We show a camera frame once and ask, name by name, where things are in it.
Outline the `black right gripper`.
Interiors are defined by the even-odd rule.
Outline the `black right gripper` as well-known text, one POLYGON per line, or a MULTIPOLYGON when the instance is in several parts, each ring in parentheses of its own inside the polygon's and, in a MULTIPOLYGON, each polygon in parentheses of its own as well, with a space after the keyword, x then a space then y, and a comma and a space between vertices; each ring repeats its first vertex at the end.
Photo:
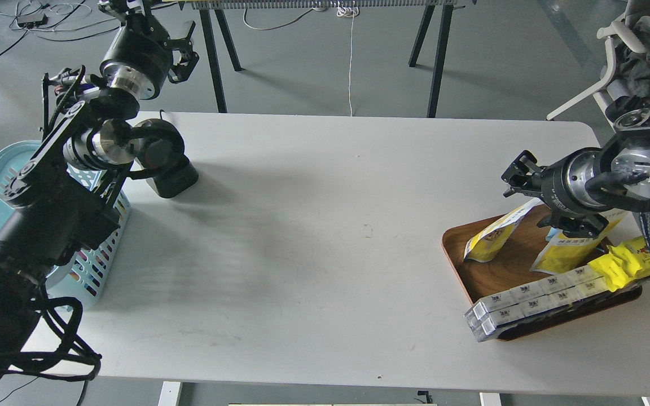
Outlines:
POLYGON ((545 167, 538 165, 531 151, 524 150, 501 175, 508 184, 503 197, 520 193, 543 198, 552 213, 537 222, 538 228, 555 228, 574 239, 595 239, 609 226, 608 219, 596 214, 609 208, 586 192, 586 182, 595 177, 598 155, 599 149, 583 148, 545 167))

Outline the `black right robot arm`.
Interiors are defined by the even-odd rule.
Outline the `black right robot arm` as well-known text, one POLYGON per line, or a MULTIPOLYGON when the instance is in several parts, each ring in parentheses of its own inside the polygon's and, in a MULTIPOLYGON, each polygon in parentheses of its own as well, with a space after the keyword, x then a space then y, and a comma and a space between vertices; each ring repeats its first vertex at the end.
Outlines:
POLYGON ((639 214, 650 253, 650 107, 629 111, 614 122, 614 135, 602 148, 583 148, 556 164, 537 164, 524 150, 502 174, 504 196, 539 198, 551 213, 539 226, 568 237, 596 237, 611 209, 639 214))

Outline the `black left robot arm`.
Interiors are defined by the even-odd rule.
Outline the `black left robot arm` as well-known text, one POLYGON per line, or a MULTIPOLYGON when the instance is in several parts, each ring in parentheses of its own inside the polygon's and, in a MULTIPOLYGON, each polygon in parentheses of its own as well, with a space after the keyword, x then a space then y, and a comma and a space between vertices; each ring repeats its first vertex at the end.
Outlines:
POLYGON ((100 1, 120 26, 99 74, 80 67, 43 80, 64 95, 45 114, 41 146, 2 192, 14 212, 0 229, 0 379, 51 378, 47 370, 62 361, 92 368, 68 381, 98 375, 102 357, 77 333, 82 303, 47 297, 47 275, 119 229, 116 199, 127 179, 147 179, 158 196, 172 198, 199 178, 172 123, 129 124, 140 101, 160 95, 166 81, 188 80, 199 61, 194 21, 173 38, 153 5, 100 1))

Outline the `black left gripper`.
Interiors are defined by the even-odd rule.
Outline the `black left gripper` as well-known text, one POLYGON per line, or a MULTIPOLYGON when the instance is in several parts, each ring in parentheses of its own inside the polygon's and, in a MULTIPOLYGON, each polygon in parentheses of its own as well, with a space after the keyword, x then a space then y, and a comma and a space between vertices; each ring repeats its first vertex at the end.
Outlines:
POLYGON ((100 72, 109 87, 126 90, 139 100, 160 95, 167 77, 173 84, 187 81, 199 62, 192 44, 195 21, 184 23, 183 38, 172 39, 152 15, 152 7, 159 3, 163 1, 98 1, 100 11, 120 21, 100 72), (180 55, 173 65, 172 51, 180 55))

